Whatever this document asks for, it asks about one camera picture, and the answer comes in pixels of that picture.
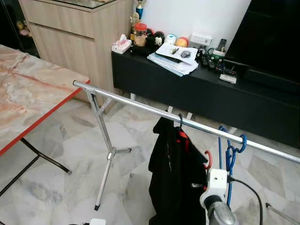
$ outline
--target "glass shelf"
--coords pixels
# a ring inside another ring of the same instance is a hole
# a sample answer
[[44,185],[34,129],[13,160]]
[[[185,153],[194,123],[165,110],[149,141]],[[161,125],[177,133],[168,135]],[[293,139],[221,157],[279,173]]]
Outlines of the glass shelf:
[[81,6],[85,8],[97,8],[99,6],[105,5],[109,2],[116,1],[116,0],[109,0],[107,2],[100,2],[95,0],[53,0],[58,2],[64,2],[71,5]]

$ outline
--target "power cord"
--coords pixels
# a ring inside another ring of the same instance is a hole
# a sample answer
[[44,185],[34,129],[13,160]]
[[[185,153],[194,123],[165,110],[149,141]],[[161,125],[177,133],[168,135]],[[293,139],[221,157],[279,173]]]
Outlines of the power cord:
[[263,204],[262,204],[261,198],[259,197],[258,193],[253,188],[251,188],[248,184],[246,184],[245,182],[243,182],[241,180],[237,180],[231,176],[227,176],[227,182],[230,183],[232,181],[239,182],[254,192],[254,194],[256,195],[258,202],[259,202],[259,225],[263,225]]

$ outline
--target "table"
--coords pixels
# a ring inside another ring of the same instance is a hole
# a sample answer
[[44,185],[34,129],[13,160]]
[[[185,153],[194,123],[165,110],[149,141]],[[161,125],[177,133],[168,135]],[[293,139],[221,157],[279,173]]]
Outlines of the table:
[[90,82],[86,76],[0,45],[0,156],[18,141],[37,155],[0,191],[0,196],[39,158],[71,174],[24,136],[80,92],[73,80]]

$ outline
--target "clothes rack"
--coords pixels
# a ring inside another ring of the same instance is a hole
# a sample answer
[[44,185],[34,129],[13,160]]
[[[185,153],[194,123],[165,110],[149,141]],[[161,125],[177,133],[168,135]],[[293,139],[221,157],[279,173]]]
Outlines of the clothes rack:
[[[110,104],[110,102],[112,100],[116,100],[118,102],[121,102],[121,103],[124,103],[124,104],[127,104],[127,105],[131,105],[131,106],[134,106],[134,107],[137,107],[137,108],[149,111],[149,112],[152,112],[152,113],[157,114],[161,117],[173,120],[173,121],[178,122],[178,123],[180,123],[180,117],[178,115],[175,115],[175,114],[157,109],[157,108],[149,106],[149,105],[145,105],[143,103],[139,103],[139,102],[130,100],[129,98],[122,97],[122,96],[110,93],[108,91],[105,91],[105,90],[101,90],[97,87],[94,87],[94,86],[91,86],[91,85],[88,85],[88,84],[85,84],[85,83],[82,83],[82,82],[79,82],[79,81],[73,81],[73,85],[76,86],[76,87],[82,88],[83,90],[86,91],[88,99],[89,99],[90,104],[91,104],[91,108],[92,108],[92,110],[95,114],[97,123],[99,125],[100,131],[102,133],[102,136],[104,138],[105,144],[106,144],[107,149],[108,149],[107,165],[106,165],[106,168],[105,168],[105,173],[104,173],[104,176],[103,176],[103,179],[102,179],[99,194],[98,194],[97,201],[96,201],[96,204],[95,204],[95,210],[98,210],[98,208],[100,206],[101,196],[102,196],[102,193],[103,193],[103,190],[104,190],[104,187],[105,187],[105,183],[106,183],[106,180],[107,180],[107,176],[108,176],[109,169],[110,169],[111,162],[112,162],[112,159],[113,159],[114,155],[116,153],[124,153],[124,152],[130,152],[131,151],[131,148],[117,150],[115,147],[112,146],[111,140],[109,138],[109,135],[108,135],[108,132],[107,132],[107,129],[106,129],[106,126],[105,126],[104,118],[103,118],[103,112],[104,112],[105,108]],[[98,105],[97,94],[107,97],[106,101],[103,103],[103,105],[101,107],[99,107],[99,105]],[[219,137],[222,137],[222,138],[226,138],[226,139],[231,140],[231,141],[233,141],[235,143],[238,143],[238,144],[242,144],[242,141],[243,141],[241,137],[232,135],[230,133],[227,133],[227,132],[224,132],[224,131],[221,131],[221,130],[218,130],[218,129],[214,129],[212,127],[197,123],[197,122],[192,121],[192,120],[182,119],[182,124],[193,127],[195,129],[198,129],[198,130],[201,130],[201,131],[204,131],[204,132],[212,134],[212,135],[216,135],[216,136],[219,136]],[[264,146],[264,145],[256,143],[256,142],[252,142],[250,140],[247,140],[247,145],[251,146],[251,147],[254,147],[256,149],[262,150],[264,152],[267,152],[269,154],[272,154],[272,155],[275,155],[275,156],[278,156],[278,157],[281,157],[281,158],[287,159],[289,161],[300,164],[300,158],[297,157],[297,156],[294,156],[294,155],[291,155],[291,154],[288,154],[288,153],[285,153],[285,152],[282,152],[282,151]]]

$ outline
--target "wall socket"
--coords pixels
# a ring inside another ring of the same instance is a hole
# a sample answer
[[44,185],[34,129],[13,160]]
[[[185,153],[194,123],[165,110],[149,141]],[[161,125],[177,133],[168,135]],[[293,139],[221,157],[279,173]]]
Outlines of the wall socket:
[[190,41],[196,44],[209,46],[211,44],[212,37],[205,34],[193,32]]

